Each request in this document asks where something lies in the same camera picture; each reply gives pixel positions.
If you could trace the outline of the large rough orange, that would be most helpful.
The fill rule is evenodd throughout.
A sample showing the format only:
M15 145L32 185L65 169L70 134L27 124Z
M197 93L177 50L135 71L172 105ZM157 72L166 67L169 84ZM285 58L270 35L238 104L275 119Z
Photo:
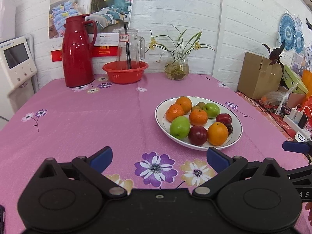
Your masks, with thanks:
M229 136L229 131L223 123L215 122L207 129L208 142L214 146L224 144Z

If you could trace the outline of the dark red plum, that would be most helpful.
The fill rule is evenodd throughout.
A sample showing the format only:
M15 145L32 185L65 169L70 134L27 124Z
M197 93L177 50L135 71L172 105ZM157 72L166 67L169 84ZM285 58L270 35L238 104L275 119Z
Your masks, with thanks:
M190 128L188 139L192 145L202 146L207 141L207 130L202 126L192 126Z

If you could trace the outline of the small tangerine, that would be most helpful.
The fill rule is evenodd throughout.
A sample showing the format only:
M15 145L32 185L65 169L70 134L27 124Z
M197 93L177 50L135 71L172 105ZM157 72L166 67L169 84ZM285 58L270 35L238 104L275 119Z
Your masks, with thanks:
M202 109L194 110L189 114L189 120L194 126L204 126L208 121L208 115Z

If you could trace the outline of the green apple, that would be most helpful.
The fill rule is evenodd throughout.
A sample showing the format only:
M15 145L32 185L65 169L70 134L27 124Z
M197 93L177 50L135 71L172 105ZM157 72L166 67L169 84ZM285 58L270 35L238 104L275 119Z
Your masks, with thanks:
M179 116L170 125L170 135L177 139L184 139L190 131L190 121L187 117Z
M203 106L203 111L207 113L209 119L215 119L221 112L219 106L214 103L206 103Z

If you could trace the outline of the dark purple plum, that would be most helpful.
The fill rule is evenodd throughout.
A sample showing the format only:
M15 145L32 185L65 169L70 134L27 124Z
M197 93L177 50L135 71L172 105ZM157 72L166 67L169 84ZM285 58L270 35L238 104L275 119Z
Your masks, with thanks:
M230 136L232 134L232 132L233 132L233 126L231 124L226 124L226 127L227 127L227 130L228 130L229 136Z

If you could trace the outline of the plaid cloth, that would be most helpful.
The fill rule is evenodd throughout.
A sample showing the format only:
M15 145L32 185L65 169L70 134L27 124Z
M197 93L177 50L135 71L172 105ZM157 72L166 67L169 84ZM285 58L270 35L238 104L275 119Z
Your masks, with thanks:
M294 139L296 134L295 131L287 125L281 117L267 111L258 102L248 98L241 92L237 92L237 94L253 106L259 113L261 113L271 124L273 124L286 137L287 140L292 141Z

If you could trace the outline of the white power strip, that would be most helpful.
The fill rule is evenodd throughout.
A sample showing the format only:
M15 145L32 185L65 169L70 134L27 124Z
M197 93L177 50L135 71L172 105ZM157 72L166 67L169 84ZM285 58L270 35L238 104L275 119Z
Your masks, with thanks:
M308 128L308 116L304 109L293 108L284 116L283 121L295 132L295 139L311 141L311 128Z

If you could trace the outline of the brown longan fruit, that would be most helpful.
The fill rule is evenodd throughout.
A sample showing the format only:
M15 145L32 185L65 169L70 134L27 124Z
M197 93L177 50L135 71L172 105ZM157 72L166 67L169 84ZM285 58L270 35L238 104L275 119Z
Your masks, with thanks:
M199 102L197 104L197 106L200 108L200 109L203 109L203 107L205 106L205 103L204 102Z
M192 107L191 111L193 112L194 110L198 110L198 109L201 109L201 108L198 105L196 105Z

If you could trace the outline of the orange plastic bin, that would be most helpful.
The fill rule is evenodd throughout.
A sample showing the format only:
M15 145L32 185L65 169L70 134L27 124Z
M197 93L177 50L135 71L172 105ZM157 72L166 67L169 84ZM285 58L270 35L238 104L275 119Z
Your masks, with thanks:
M312 94L312 72L309 70L304 70L301 80L304 83L305 87L308 89L306 98L309 98Z

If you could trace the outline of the smooth orange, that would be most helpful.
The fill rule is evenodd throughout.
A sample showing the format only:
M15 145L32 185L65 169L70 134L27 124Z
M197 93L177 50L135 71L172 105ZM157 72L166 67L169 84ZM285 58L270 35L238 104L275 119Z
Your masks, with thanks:
M188 112L191 111L192 109L192 102L188 97L179 97L176 101L175 104L179 105L182 107L184 110L184 114L187 114Z

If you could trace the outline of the red plastic basin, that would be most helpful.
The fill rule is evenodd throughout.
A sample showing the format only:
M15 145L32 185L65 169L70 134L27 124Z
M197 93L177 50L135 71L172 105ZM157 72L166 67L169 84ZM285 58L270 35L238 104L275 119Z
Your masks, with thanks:
M107 73L109 81L116 84L130 84L141 80L144 70L149 67L146 62L131 62L128 69L126 61L114 61L103 65L102 69Z

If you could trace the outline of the glass vase with plant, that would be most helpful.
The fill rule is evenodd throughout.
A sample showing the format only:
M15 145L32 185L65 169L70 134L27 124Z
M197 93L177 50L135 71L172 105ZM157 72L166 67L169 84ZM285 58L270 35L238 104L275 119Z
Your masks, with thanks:
M155 35L150 33L148 51L159 49L162 54L159 56L157 63L162 61L162 57L167 55L164 73L168 79L182 80L189 74L188 56L201 49L216 52L211 45L203 43L201 37L203 32L197 31L192 36L186 36L187 29L179 30L175 25L172 26L177 31L176 37L168 34Z

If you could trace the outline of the black stirring stick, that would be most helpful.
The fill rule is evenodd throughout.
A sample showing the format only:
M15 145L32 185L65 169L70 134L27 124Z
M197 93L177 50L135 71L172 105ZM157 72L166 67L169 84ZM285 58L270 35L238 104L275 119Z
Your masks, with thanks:
M128 69L131 69L131 55L130 55L130 50L129 50L129 36L128 36L128 29L126 26L126 23L124 23L124 31L125 35L128 37L126 40L126 57L127 57L127 63L128 63Z

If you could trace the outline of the glass pitcher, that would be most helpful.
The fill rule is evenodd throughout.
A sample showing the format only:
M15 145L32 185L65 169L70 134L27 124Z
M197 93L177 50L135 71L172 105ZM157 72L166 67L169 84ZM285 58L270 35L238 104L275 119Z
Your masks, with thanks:
M128 30L129 36L129 50L131 61L143 62L145 59L145 39L138 35L138 30ZM126 40L128 37L125 35L124 30L119 30L119 43L117 47L116 61L126 61Z

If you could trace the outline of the red thermos jug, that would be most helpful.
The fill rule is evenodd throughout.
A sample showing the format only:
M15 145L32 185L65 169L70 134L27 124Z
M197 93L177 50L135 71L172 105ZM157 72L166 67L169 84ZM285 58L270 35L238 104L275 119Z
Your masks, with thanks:
M87 14L66 19L62 41L62 64L66 86L87 85L94 81L91 50L97 38L97 26Z

